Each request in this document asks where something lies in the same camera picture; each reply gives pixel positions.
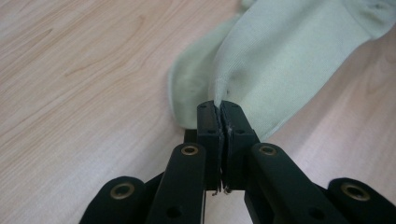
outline wooden table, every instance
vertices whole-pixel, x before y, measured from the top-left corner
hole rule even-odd
[[[237,1],[0,4],[0,223],[78,223],[110,179],[163,171],[183,130],[167,70]],[[268,141],[316,183],[368,183],[396,203],[396,28],[358,48]],[[206,223],[251,223],[243,192]]]

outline light green cloth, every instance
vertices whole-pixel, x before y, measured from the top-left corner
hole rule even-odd
[[[234,18],[171,68],[176,121],[196,128],[196,106],[239,104],[263,141],[302,108],[344,59],[396,22],[396,0],[243,1]]]

